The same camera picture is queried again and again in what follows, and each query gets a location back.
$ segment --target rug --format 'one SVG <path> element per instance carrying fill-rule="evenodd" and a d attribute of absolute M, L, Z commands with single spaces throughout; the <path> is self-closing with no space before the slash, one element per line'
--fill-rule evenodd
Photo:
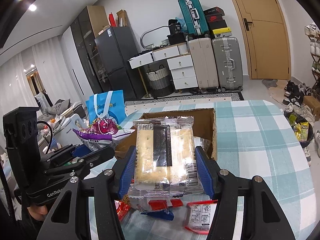
<path fill-rule="evenodd" d="M 241 92 L 232 91 L 232 92 L 215 93 L 215 94 L 200 94 L 200 95 L 175 96 L 175 97 L 166 97 L 166 98 L 157 98 L 157 99 L 130 100 L 130 101 L 126 101 L 125 105 L 135 106 L 135 105 L 143 105 L 143 104 L 150 104 L 150 103 L 203 99 L 203 98 L 231 98 L 231 101 L 244 100 Z"/>
<path fill-rule="evenodd" d="M 284 87 L 287 85 L 287 80 L 281 79 L 263 79 L 262 84 L 267 88 L 269 95 L 277 102 L 282 103 L 284 96 Z"/>

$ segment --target ceiling light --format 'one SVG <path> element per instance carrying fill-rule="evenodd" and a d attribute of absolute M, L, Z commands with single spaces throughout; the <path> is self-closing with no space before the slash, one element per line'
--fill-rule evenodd
<path fill-rule="evenodd" d="M 37 7 L 34 5 L 34 4 L 31 4 L 30 6 L 29 6 L 29 10 L 30 11 L 35 11 L 37 9 Z"/>

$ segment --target white and red package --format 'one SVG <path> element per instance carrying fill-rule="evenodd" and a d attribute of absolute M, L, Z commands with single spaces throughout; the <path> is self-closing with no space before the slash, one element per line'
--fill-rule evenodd
<path fill-rule="evenodd" d="M 130 206 L 122 201 L 115 200 L 116 210 L 119 221 L 121 222 L 125 215 L 128 213 Z"/>
<path fill-rule="evenodd" d="M 216 211 L 217 202 L 217 200 L 207 200 L 188 203 L 185 228 L 200 235 L 207 235 Z"/>

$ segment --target gray refrigerator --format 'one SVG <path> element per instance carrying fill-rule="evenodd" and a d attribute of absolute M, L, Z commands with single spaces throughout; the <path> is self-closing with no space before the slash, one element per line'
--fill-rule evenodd
<path fill-rule="evenodd" d="M 128 62 L 138 53 L 130 28 L 110 27 L 95 43 L 112 89 L 123 90 L 124 100 L 142 98 L 145 90 L 139 71 Z"/>

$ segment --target checkered tablecloth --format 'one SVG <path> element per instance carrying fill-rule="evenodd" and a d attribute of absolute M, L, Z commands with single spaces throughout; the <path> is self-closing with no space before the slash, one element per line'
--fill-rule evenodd
<path fill-rule="evenodd" d="M 280 203 L 296 239 L 305 240 L 316 223 L 316 195 L 304 152 L 289 123 L 274 104 L 262 101 L 216 102 L 187 106 L 140 109 L 121 124 L 132 126 L 146 112 L 215 108 L 217 114 L 218 164 L 235 176 L 264 178 Z M 183 197 L 183 202 L 207 200 L 205 194 Z M 238 212 L 233 239 L 240 239 L 243 221 L 243 198 L 238 198 Z M 90 199 L 93 212 L 93 199 Z M 140 215 L 131 210 L 122 222 L 126 240 L 134 239 L 206 239 L 184 229 L 187 208 L 173 209 L 174 220 L 165 221 Z M 93 239 L 96 236 L 91 215 Z"/>

